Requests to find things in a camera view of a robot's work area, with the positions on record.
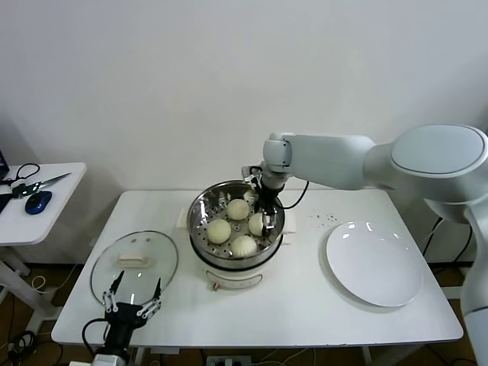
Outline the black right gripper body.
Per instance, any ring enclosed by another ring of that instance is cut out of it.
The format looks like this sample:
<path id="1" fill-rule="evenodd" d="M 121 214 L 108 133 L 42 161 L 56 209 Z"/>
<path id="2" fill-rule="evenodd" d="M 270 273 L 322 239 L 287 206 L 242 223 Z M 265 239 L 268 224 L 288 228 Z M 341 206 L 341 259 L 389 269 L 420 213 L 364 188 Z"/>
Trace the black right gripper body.
<path id="1" fill-rule="evenodd" d="M 260 212 L 276 214 L 275 203 L 277 201 L 280 190 L 268 188 L 262 182 L 259 182 L 255 187 L 255 191 L 257 194 L 257 201 L 262 202 L 262 210 Z"/>

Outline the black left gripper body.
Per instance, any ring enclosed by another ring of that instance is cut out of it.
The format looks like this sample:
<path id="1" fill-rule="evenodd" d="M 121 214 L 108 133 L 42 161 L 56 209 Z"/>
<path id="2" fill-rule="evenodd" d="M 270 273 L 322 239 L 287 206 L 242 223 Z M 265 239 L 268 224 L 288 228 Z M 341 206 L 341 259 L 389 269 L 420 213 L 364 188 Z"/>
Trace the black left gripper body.
<path id="1" fill-rule="evenodd" d="M 138 313 L 141 305 L 117 303 L 117 312 L 106 312 L 104 319 L 109 324 L 108 335 L 104 341 L 105 354 L 126 354 L 130 340 L 136 329 L 146 325 L 147 319 Z"/>

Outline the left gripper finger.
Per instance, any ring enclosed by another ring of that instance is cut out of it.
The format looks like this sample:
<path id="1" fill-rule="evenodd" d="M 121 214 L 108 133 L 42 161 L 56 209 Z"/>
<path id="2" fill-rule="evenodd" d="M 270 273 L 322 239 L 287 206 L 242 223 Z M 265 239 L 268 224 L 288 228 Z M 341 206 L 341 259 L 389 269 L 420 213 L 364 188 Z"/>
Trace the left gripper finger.
<path id="1" fill-rule="evenodd" d="M 161 293 L 162 293 L 161 279 L 159 279 L 151 301 L 143 305 L 143 308 L 138 311 L 138 316 L 152 317 L 155 313 L 157 313 L 162 306 Z"/>
<path id="2" fill-rule="evenodd" d="M 118 305 L 116 301 L 116 293 L 122 282 L 125 270 L 121 271 L 120 274 L 113 280 L 111 286 L 107 291 L 102 294 L 102 303 L 104 306 L 104 311 L 106 313 L 116 313 L 118 311 Z"/>

